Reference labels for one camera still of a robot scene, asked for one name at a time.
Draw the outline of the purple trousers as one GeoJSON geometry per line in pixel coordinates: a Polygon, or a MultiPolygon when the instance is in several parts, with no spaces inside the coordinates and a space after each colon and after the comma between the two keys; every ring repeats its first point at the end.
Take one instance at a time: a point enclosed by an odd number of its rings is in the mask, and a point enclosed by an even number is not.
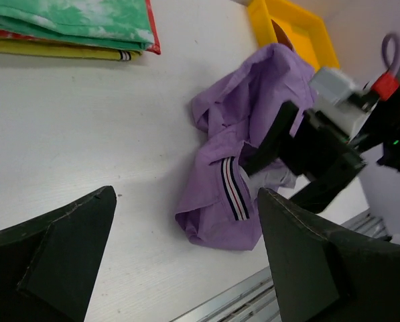
{"type": "Polygon", "coordinates": [[[175,214],[192,244],[230,251],[257,245],[259,189],[292,189],[296,177],[280,160],[253,175],[243,166],[282,103],[292,101],[300,111],[313,105],[313,75],[313,67],[294,50],[273,43],[192,99],[194,125],[207,140],[196,153],[175,214]]]}

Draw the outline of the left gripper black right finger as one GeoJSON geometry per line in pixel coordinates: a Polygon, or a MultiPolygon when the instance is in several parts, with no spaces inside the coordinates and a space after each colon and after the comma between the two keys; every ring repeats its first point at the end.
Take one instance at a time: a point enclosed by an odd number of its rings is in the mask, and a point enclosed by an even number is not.
{"type": "Polygon", "coordinates": [[[259,191],[258,207],[283,321],[400,321],[400,245],[269,189],[259,191]]]}

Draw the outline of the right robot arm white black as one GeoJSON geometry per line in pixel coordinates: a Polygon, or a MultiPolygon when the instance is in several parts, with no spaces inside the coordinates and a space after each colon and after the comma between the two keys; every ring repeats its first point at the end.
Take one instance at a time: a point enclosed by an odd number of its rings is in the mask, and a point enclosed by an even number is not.
{"type": "Polygon", "coordinates": [[[363,152],[382,145],[377,164],[400,172],[400,82],[389,69],[361,91],[339,70],[323,67],[310,86],[318,96],[296,133],[289,131],[298,108],[286,101],[244,170],[256,174],[280,159],[309,180],[291,201],[320,213],[366,166],[363,152]]]}

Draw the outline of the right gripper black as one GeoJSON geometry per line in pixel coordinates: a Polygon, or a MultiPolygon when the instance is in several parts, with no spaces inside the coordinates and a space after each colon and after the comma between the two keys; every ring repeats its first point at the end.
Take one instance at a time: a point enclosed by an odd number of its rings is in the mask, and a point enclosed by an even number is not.
{"type": "Polygon", "coordinates": [[[366,162],[347,140],[322,119],[322,113],[307,109],[295,135],[290,129],[299,109],[285,101],[257,151],[243,166],[251,176],[280,159],[296,176],[286,188],[286,198],[311,213],[325,211],[357,178],[366,162]]]}

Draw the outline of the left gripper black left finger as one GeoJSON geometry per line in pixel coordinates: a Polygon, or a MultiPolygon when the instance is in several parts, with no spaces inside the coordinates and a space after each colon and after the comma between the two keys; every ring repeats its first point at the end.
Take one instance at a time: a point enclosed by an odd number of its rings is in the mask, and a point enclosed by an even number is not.
{"type": "Polygon", "coordinates": [[[0,321],[83,321],[115,208],[103,186],[0,230],[0,321]]]}

